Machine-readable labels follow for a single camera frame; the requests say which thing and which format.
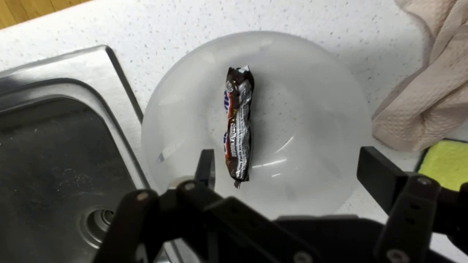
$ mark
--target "white countertop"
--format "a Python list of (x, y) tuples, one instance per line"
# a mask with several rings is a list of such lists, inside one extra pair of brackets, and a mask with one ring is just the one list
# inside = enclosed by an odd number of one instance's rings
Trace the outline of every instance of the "white countertop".
[[(0, 31), (0, 71), (110, 46), (146, 109), (185, 55), (243, 31), (289, 33), (320, 45), (353, 72), (372, 113), (423, 66), (428, 47), (419, 23), (394, 0), (96, 0)], [(380, 150), (404, 170), (413, 170), (419, 160), (419, 154)], [(387, 220), (362, 188), (343, 211)], [(432, 246), (468, 262), (445, 237)]]

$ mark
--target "beige cloth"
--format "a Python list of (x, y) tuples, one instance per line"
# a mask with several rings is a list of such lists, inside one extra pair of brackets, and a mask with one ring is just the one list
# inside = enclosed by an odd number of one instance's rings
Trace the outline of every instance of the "beige cloth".
[(400, 151), (420, 151), (468, 119), (468, 0), (400, 0), (434, 40), (429, 66), (394, 91), (374, 118), (375, 138)]

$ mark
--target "yellow sponge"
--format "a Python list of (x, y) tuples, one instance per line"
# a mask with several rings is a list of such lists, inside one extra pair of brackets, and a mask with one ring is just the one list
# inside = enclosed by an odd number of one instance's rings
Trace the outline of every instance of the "yellow sponge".
[(456, 141), (437, 144), (428, 151), (419, 173), (458, 192), (468, 182), (468, 144)]

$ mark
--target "black mechanical arm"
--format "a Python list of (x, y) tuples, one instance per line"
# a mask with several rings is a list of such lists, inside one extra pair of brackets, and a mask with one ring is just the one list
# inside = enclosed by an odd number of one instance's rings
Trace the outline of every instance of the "black mechanical arm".
[(450, 192), (429, 178), (410, 178), (375, 148), (362, 150), (358, 175), (390, 215), (387, 226), (358, 217), (270, 221), (213, 192), (214, 172), (214, 151), (203, 151), (195, 180), (163, 196), (129, 194), (94, 262), (154, 262), (163, 245), (176, 239), (211, 263), (451, 262), (429, 249), (432, 233), (468, 252), (468, 185)]

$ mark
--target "sink basin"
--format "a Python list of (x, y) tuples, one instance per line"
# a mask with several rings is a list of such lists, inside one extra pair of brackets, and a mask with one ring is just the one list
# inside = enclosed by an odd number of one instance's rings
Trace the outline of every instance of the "sink basin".
[(121, 199), (148, 188), (141, 121), (107, 47), (0, 75), (2, 262), (93, 262)]

